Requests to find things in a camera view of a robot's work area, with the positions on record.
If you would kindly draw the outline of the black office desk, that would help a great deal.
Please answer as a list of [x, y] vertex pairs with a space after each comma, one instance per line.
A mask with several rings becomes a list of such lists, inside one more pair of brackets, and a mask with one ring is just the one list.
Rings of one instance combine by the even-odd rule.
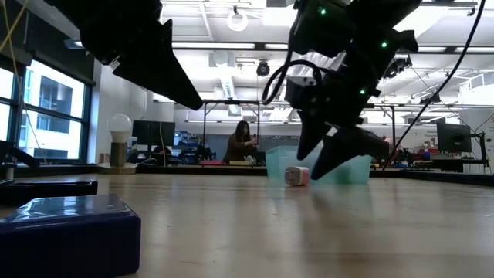
[[464, 165], [481, 165], [484, 168], [488, 168], [490, 163], [488, 160], [461, 157], [452, 158], [439, 153], [423, 153], [423, 154], [412, 154], [411, 164], [414, 168], [423, 169], [438, 169], [440, 171], [453, 171], [453, 172], [463, 172]]

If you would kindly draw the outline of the light bulb on brass base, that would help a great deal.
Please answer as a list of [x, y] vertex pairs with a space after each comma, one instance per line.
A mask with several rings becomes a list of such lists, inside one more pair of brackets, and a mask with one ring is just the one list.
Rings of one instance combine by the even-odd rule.
[[105, 175], [132, 175], [137, 166], [127, 163], [127, 142], [132, 131], [132, 121], [125, 114], [114, 114], [107, 121], [107, 130], [111, 135], [110, 160], [99, 164]]

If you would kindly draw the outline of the black computer monitor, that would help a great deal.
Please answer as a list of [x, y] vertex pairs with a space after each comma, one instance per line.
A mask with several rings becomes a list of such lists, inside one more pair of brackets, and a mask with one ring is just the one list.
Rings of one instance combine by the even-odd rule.
[[445, 152], [471, 152], [470, 129], [465, 125], [438, 123], [438, 149]]
[[174, 145], [174, 122], [151, 120], [135, 120], [132, 126], [132, 136], [141, 145]]

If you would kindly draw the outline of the person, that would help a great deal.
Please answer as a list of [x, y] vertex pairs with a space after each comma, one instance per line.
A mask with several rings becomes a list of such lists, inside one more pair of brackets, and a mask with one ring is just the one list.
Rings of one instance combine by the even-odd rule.
[[244, 161], [245, 157], [253, 156], [258, 145], [258, 138], [250, 134], [249, 123], [241, 120], [235, 131], [228, 138], [227, 148], [223, 161]]

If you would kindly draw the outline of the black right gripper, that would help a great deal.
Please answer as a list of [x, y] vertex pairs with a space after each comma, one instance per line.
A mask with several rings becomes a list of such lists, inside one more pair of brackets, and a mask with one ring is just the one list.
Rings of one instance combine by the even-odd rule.
[[[381, 93], [377, 84], [382, 77], [382, 52], [379, 49], [352, 49], [340, 53], [328, 67], [298, 59], [297, 66], [312, 70], [323, 86], [323, 105], [319, 110], [297, 110], [302, 129], [296, 158], [301, 161], [322, 141], [323, 147], [311, 173], [319, 180], [356, 156], [382, 158], [389, 154], [389, 143], [360, 127], [361, 111], [371, 97]], [[332, 126], [342, 127], [333, 136], [325, 136]]]

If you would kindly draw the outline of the teal translucent plastic bin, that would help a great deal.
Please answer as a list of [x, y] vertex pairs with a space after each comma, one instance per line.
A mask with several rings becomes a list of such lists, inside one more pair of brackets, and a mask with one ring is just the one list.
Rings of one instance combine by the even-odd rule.
[[[321, 147], [315, 147], [301, 161], [296, 159], [297, 146], [278, 146], [266, 151], [268, 177], [272, 180], [284, 181], [285, 170], [288, 167], [305, 167], [312, 171], [321, 149]], [[370, 178], [371, 161], [371, 156], [356, 156], [333, 169], [319, 180], [311, 180], [310, 184], [315, 186], [365, 185]]]

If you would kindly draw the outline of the pink wall charger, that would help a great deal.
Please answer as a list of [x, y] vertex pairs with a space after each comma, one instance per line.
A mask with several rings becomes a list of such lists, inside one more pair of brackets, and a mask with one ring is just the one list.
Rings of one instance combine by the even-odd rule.
[[284, 181], [289, 186], [307, 186], [310, 183], [310, 172], [306, 167], [287, 167]]

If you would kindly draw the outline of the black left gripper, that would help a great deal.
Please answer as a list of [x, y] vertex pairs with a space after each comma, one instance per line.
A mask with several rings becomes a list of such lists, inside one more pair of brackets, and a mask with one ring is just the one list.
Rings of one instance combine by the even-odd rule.
[[44, 0], [80, 31], [83, 47], [113, 74], [192, 110], [203, 100], [172, 48], [173, 21], [160, 0]]

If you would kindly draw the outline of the large window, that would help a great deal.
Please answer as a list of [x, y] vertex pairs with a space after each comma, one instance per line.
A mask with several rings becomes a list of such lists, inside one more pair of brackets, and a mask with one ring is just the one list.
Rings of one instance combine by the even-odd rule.
[[78, 161], [89, 97], [86, 84], [39, 61], [17, 72], [0, 67], [0, 140], [42, 161]]

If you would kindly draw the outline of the black aluminium table frame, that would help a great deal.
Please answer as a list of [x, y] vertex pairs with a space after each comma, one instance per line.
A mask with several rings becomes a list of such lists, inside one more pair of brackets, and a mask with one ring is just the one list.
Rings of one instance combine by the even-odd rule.
[[[14, 176], [19, 178], [35, 177], [35, 176], [56, 176], [56, 175], [75, 175], [75, 174], [90, 174], [102, 173], [103, 167], [95, 164], [75, 164], [75, 165], [48, 165], [40, 166], [35, 158], [31, 158], [28, 154], [14, 147], [11, 141], [0, 140], [0, 174], [7, 169], [5, 159], [8, 156], [26, 158], [27, 166], [16, 167]], [[154, 167], [154, 166], [138, 166], [135, 169], [137, 174], [174, 174], [174, 175], [245, 175], [245, 176], [267, 176], [268, 171], [264, 168], [250, 167], [233, 167], [233, 166], [218, 166], [218, 167]], [[464, 185], [480, 185], [494, 187], [494, 176], [491, 175], [471, 175], [471, 174], [454, 174], [454, 173], [438, 173], [424, 171], [370, 171], [372, 178], [408, 178], [424, 181], [448, 182]]]

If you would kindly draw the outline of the black storage bin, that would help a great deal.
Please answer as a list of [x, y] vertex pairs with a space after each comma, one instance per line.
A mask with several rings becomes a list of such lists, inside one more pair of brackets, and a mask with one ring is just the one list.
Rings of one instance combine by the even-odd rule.
[[0, 205], [24, 205], [35, 198], [96, 195], [98, 182], [36, 181], [0, 183]]

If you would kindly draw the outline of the dark blue power bank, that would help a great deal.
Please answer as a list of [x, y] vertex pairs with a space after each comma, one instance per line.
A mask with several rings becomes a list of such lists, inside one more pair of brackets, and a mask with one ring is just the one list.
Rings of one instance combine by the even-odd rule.
[[0, 278], [133, 274], [140, 236], [140, 216], [117, 195], [35, 198], [0, 219]]

